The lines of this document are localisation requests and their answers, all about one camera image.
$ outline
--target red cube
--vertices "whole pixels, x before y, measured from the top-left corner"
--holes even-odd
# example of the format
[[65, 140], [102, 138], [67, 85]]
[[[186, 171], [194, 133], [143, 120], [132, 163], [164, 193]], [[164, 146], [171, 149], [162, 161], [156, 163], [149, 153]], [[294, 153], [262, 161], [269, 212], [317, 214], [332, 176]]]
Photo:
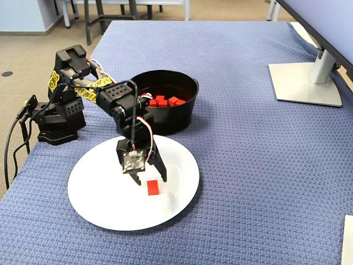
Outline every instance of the red cube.
[[186, 101], [184, 101], [184, 100], [178, 100], [177, 102], [175, 102], [175, 105], [182, 105], [182, 104], [184, 104]]
[[179, 98], [173, 97], [168, 99], [169, 106], [175, 106], [176, 102], [179, 101]]
[[158, 195], [158, 181], [147, 181], [148, 196]]
[[164, 96], [156, 96], [157, 104], [159, 104], [160, 100], [164, 100]]
[[168, 101], [167, 101], [166, 99], [160, 100], [160, 101], [158, 102], [158, 106], [159, 106], [159, 107], [167, 107], [167, 106], [168, 106]]
[[151, 99], [149, 101], [149, 106], [150, 107], [157, 107], [157, 101], [155, 99]]

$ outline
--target robotic arm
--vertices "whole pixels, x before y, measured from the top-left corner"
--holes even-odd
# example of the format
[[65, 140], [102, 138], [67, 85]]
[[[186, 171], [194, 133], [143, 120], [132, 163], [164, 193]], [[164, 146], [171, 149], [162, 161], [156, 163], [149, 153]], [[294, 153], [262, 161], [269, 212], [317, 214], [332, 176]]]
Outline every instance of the robotic arm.
[[[85, 78], [89, 74], [97, 80]], [[117, 132], [125, 137], [116, 147], [123, 173], [141, 185], [137, 174], [145, 170], [148, 162], [166, 182], [167, 170], [153, 140], [153, 116], [146, 110], [148, 95], [137, 95], [134, 81], [116, 82], [98, 61], [87, 59], [86, 51], [76, 45], [56, 53], [48, 90], [51, 104], [41, 110], [47, 103], [38, 103], [32, 96], [26, 107], [39, 126], [38, 140], [59, 145], [77, 139], [77, 130], [85, 126], [81, 97], [96, 103], [114, 118]]]

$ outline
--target black pot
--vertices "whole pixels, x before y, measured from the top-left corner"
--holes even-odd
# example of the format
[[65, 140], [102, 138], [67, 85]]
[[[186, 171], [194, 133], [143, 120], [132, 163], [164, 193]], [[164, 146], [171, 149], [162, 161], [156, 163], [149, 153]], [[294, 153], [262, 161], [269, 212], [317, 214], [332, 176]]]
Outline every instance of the black pot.
[[156, 70], [139, 74], [132, 80], [136, 82], [139, 94], [151, 93], [153, 98], [163, 95], [167, 99], [177, 97], [186, 101], [173, 107], [146, 108], [154, 117], [154, 134], [175, 134], [188, 127], [199, 92], [199, 83], [195, 79], [180, 72]]

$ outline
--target blue textured fabric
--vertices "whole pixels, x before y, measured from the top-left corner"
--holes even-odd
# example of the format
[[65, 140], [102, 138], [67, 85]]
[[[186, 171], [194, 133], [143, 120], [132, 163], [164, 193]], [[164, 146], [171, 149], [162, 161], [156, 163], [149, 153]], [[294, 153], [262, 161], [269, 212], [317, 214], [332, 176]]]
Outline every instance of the blue textured fabric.
[[353, 95], [334, 72], [343, 108], [278, 102], [268, 68], [315, 55], [285, 22], [112, 22], [93, 58], [114, 78], [169, 69], [200, 82], [190, 126], [170, 136], [198, 162], [195, 198], [142, 231], [81, 218], [69, 174], [116, 137], [113, 119], [85, 100], [79, 139], [38, 143], [1, 202], [0, 264], [340, 264]]

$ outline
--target wall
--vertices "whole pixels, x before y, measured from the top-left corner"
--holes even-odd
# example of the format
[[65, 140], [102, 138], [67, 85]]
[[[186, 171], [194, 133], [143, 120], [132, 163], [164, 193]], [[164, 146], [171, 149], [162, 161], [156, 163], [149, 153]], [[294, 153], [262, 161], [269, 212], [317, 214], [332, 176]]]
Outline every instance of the wall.
[[[59, 0], [57, 4], [62, 13]], [[53, 0], [0, 0], [0, 31], [43, 32], [60, 17]]]
[[57, 9], [60, 15], [55, 12], [53, 0], [38, 0], [39, 9], [43, 18], [45, 30], [48, 30], [55, 22], [57, 22], [62, 15], [61, 1], [56, 0]]

